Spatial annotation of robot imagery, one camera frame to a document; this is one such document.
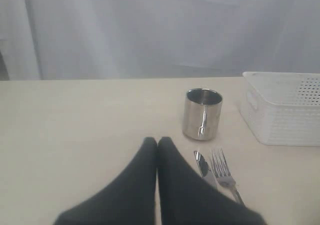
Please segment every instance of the butter knife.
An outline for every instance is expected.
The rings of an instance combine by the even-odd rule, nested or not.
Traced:
[[[211,171],[209,164],[206,162],[204,156],[202,156],[202,154],[198,151],[194,151],[194,156],[195,156],[196,163],[198,164],[198,167],[200,169],[200,172],[201,172],[203,179],[208,184],[210,184],[212,187],[217,189],[217,183],[216,183],[215,176],[214,176],[213,172]]]

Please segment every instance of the white plastic basket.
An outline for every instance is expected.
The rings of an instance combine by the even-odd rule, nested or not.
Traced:
[[[320,74],[244,72],[240,112],[266,145],[320,146]]]

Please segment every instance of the silverware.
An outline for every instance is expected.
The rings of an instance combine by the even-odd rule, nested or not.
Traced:
[[[200,169],[201,175],[203,179],[210,184],[212,187],[217,189],[217,183],[214,174],[212,173],[208,163],[206,162],[204,156],[201,155],[200,152],[194,151],[194,156],[196,159],[196,163]]]
[[[222,148],[211,149],[211,159],[212,159],[212,167],[213,173],[216,177],[218,183],[231,191],[234,199],[241,205],[245,205],[244,201],[242,200],[237,188],[236,188],[236,181],[231,176],[226,157]]]
[[[186,93],[182,132],[196,140],[213,139],[218,130],[222,96],[207,88],[195,88]]]

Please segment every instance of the fork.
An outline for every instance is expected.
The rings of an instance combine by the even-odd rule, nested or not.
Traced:
[[[217,182],[224,188],[229,189],[234,199],[241,205],[245,205],[242,200],[237,188],[236,181],[231,176],[226,157],[222,148],[211,149],[211,159],[213,173],[216,177]]]

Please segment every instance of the knife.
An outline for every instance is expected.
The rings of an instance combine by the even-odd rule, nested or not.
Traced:
[[[200,169],[200,172],[201,172],[203,179],[208,184],[210,184],[212,187],[217,189],[217,183],[216,183],[215,176],[214,176],[213,172],[211,171],[208,163],[206,162],[204,156],[202,156],[202,154],[198,151],[194,151],[194,156],[195,156],[196,163],[198,164],[198,167]]]

